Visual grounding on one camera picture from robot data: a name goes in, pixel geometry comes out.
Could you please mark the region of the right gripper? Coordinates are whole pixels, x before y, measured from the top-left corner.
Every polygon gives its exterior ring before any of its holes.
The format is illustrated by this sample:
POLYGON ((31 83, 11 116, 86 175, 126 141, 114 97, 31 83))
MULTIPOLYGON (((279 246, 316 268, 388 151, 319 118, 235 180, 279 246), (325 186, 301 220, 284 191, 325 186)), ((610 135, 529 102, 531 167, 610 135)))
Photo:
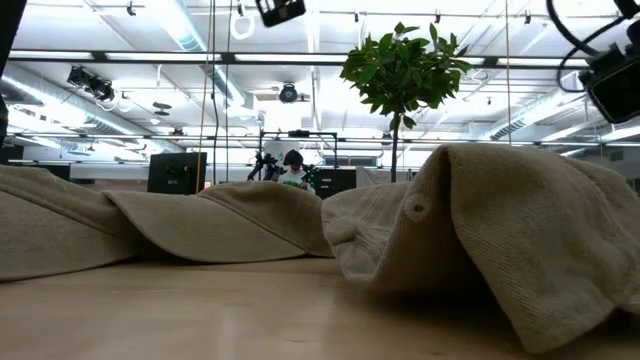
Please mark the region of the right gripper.
POLYGON ((639 115, 639 46, 612 44, 587 59, 579 75, 584 89, 605 120, 621 124, 639 115))

